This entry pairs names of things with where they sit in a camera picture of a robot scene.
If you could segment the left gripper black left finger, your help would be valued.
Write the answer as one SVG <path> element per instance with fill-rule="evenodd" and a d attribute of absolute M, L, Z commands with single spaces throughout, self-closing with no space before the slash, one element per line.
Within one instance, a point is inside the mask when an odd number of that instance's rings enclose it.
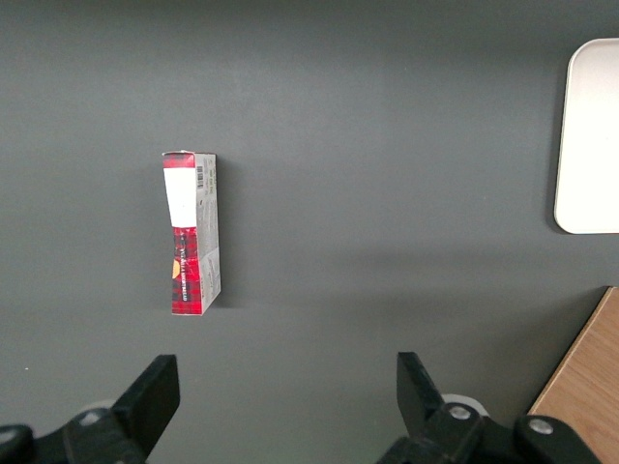
<path fill-rule="evenodd" d="M 180 404 L 177 357 L 159 355 L 109 407 L 81 412 L 36 438 L 26 424 L 1 427 L 3 463 L 144 463 Z"/>

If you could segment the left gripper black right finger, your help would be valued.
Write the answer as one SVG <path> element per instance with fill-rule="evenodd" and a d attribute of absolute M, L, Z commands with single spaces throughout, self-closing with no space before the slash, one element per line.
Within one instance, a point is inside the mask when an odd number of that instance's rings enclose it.
<path fill-rule="evenodd" d="M 511 428 L 461 401 L 447 401 L 418 355 L 398 353 L 397 400 L 407 434 L 380 463 L 598 463 L 563 421 L 527 415 Z"/>

